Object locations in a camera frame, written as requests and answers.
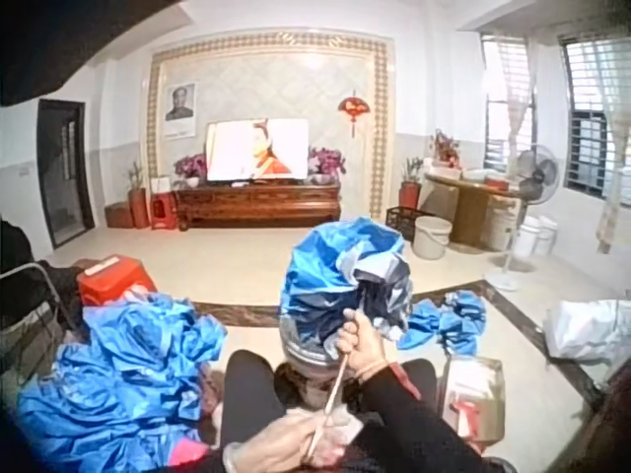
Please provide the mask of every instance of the red plastic stool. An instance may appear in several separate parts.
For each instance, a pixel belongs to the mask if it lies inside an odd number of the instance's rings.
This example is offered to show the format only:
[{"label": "red plastic stool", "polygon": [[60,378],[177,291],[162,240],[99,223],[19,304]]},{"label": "red plastic stool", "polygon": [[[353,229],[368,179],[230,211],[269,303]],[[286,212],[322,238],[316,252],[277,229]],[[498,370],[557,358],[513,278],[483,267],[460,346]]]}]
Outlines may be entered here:
[{"label": "red plastic stool", "polygon": [[152,230],[174,230],[177,227],[174,195],[170,192],[151,195]]},{"label": "red plastic stool", "polygon": [[86,269],[77,277],[84,305],[104,305],[120,299],[132,286],[142,286],[156,292],[142,263],[137,259],[115,254]]}]

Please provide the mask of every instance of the wooden cabinet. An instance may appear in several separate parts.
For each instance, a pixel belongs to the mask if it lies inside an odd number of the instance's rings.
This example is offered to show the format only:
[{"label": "wooden cabinet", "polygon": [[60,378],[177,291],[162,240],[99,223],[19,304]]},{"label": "wooden cabinet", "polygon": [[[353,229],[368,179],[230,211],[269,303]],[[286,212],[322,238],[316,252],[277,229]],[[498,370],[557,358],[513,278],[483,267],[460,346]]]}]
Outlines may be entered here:
[{"label": "wooden cabinet", "polygon": [[311,227],[339,220],[339,186],[203,185],[175,192],[179,229],[201,227]]}]

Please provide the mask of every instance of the hand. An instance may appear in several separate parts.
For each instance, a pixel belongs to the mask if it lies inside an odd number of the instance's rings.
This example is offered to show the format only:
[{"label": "hand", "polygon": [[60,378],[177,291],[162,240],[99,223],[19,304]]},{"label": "hand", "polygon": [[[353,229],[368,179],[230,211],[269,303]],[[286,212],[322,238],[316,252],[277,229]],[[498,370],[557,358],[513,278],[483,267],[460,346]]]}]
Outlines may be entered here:
[{"label": "hand", "polygon": [[349,356],[348,366],[364,382],[388,365],[384,340],[361,310],[347,308],[344,316],[349,321],[339,329],[337,349]]},{"label": "hand", "polygon": [[[322,411],[290,411],[236,448],[231,455],[236,473],[280,473],[299,467],[324,420]],[[324,435],[322,440],[314,455],[317,467],[330,466],[344,454],[343,439]]]}]

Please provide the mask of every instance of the electric fan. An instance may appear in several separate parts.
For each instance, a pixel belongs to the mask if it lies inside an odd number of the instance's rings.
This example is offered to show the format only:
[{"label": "electric fan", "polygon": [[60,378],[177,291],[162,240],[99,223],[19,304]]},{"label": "electric fan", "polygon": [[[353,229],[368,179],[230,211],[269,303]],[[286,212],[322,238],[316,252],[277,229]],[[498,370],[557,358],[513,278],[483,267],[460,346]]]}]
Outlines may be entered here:
[{"label": "electric fan", "polygon": [[550,150],[541,145],[534,145],[517,158],[517,176],[511,182],[520,191],[523,208],[520,218],[511,231],[506,260],[502,269],[495,269],[484,275],[484,279],[494,287],[504,291],[516,291],[519,288],[515,274],[509,271],[513,260],[513,242],[517,230],[526,217],[527,207],[542,204],[549,200],[559,186],[559,163]]}]

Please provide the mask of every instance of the doorway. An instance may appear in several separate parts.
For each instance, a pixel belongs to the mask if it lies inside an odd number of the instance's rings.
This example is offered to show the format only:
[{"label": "doorway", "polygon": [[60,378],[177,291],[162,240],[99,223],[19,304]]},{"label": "doorway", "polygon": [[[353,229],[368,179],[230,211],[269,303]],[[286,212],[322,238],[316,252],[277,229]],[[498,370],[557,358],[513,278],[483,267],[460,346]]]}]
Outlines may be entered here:
[{"label": "doorway", "polygon": [[53,248],[93,229],[84,152],[85,104],[40,100],[39,192]]}]

